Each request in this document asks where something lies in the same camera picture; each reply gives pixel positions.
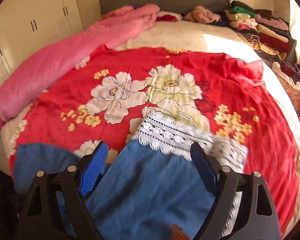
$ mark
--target blue rubber pad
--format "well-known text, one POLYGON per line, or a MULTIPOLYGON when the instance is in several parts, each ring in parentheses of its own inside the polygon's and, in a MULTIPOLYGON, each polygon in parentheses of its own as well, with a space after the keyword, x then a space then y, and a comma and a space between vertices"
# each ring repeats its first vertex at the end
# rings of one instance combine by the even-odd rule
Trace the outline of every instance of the blue rubber pad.
POLYGON ((97 152, 95 154, 92 153, 94 156, 81 175, 81 184, 78 191, 82 197, 84 197, 88 192, 92 191, 108 156, 108 145, 102 142, 99 149, 95 149, 94 151, 97 152))

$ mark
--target wardrobe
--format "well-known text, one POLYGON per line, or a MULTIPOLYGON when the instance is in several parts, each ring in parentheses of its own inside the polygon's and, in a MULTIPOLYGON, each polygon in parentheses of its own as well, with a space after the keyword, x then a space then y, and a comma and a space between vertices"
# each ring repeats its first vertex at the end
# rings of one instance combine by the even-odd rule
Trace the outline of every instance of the wardrobe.
POLYGON ((0 86, 31 54, 82 31, 76 0, 4 0, 0 5, 0 86))

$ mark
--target flower center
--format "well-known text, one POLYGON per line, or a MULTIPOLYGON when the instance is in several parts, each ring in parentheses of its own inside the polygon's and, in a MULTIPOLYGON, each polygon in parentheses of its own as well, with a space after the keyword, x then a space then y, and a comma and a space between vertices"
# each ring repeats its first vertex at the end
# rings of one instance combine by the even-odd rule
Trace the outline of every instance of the flower center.
POLYGON ((168 80, 164 83, 164 85, 168 87, 177 87, 179 85, 179 82, 176 80, 168 80))
POLYGON ((109 91, 110 95, 111 95, 111 96, 114 96, 115 93, 117 92, 117 90, 118 90, 118 88, 112 88, 112 89, 109 91))

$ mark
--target silver screw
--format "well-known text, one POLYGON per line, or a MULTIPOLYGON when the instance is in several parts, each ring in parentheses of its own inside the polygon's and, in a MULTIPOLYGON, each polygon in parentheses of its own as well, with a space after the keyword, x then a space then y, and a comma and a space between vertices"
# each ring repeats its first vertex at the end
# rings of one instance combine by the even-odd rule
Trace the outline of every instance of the silver screw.
POLYGON ((43 175, 44 175, 44 171, 38 171, 38 172, 37 172, 37 176, 38 176, 38 177, 42 177, 43 175))
POLYGON ((76 169, 77 169, 77 167, 74 166, 74 165, 71 165, 71 166, 68 167, 69 172, 74 172, 76 169))
POLYGON ((261 177, 261 173, 260 173, 259 171, 255 171, 255 172, 253 173, 253 175, 256 176, 256 177, 258 177, 258 178, 261 177))
POLYGON ((222 170, 224 172, 230 172, 231 171, 230 167, 228 167, 228 166, 222 166, 222 170))

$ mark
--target beige bed sheet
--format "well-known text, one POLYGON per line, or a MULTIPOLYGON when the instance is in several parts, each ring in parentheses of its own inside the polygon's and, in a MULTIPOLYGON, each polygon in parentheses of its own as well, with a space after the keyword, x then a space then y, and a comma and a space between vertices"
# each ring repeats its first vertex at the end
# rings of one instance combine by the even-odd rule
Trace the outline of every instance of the beige bed sheet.
MULTIPOLYGON (((176 23, 156 22, 153 28, 144 31, 137 38, 128 40, 125 44, 118 46, 116 50, 140 47, 166 47, 168 49, 186 49, 212 53, 224 52, 231 57, 242 59, 248 63, 261 59, 253 49, 246 45, 242 38, 231 29, 185 21, 176 23)), ((276 100, 287 119, 297 144, 296 172, 299 179, 299 190, 295 213, 284 232, 284 236, 286 236, 300 218, 300 122, 288 95, 277 77, 266 65, 263 80, 266 83, 266 89, 276 100)), ((27 106, 18 117, 7 122, 2 128, 1 134, 7 154, 9 141, 16 127, 29 109, 30 106, 27 106)))

